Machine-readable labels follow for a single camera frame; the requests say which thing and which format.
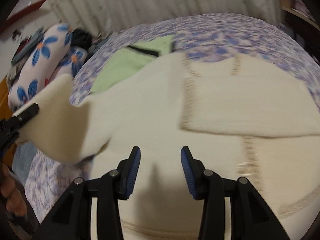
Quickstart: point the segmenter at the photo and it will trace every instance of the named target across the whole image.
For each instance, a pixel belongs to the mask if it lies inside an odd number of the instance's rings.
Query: mattress
[[[73,104],[88,94],[93,81],[118,49],[138,41],[175,35],[175,50],[189,59],[219,62],[244,53],[275,63],[290,75],[305,82],[317,107],[320,107],[320,67],[285,33],[261,20],[237,14],[216,13],[177,18],[152,25],[139,25],[113,35],[83,66],[74,79]],[[30,166],[26,196],[41,222],[70,182],[78,176],[88,178],[90,160],[68,166],[38,151]]]

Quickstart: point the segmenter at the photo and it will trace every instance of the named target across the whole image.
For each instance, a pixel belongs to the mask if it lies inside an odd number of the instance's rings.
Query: ribbed blue pad
[[[140,160],[141,160],[141,151],[140,151],[140,149],[138,149],[138,151],[134,157],[129,175],[128,175],[127,190],[126,190],[127,198],[129,198],[129,196],[133,192],[134,184],[136,182],[138,169],[139,169],[139,165],[140,165]]]
[[[196,179],[192,173],[192,169],[190,167],[188,158],[187,158],[186,153],[183,149],[181,149],[181,164],[182,164],[184,176],[186,177],[189,192],[193,196],[193,198],[196,198],[196,196],[197,196]]]

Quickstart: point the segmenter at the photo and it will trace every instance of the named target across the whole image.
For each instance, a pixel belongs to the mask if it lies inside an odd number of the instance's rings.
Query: orange flower center
[[[43,43],[42,42],[40,42],[38,45],[37,45],[37,49],[41,49],[42,47],[43,47]]]
[[[76,55],[72,55],[71,56],[71,60],[72,60],[73,63],[78,62],[78,58],[76,57]]]

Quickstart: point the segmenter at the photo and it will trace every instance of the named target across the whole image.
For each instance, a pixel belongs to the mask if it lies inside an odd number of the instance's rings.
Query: light green fabric
[[[132,44],[132,46],[139,49],[158,51],[159,56],[163,56],[171,52],[173,37],[173,35],[168,35],[152,41],[138,42]],[[155,59],[155,56],[143,54],[133,49],[119,49],[110,57],[103,70],[99,73],[92,84],[90,92],[108,90],[114,84],[131,77]]]

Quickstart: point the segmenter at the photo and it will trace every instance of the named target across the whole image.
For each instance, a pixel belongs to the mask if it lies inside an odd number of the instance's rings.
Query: purple floral fabric
[[[183,17],[151,25],[138,25],[113,35],[82,67],[74,79],[72,104],[80,103],[110,56],[138,41],[175,34],[175,50],[192,60],[219,62],[245,53],[276,64],[304,80],[320,108],[320,67],[287,34],[264,21],[229,13]],[[26,181],[26,196],[41,222],[57,198],[77,176],[87,176],[88,164],[68,167],[37,152]]]

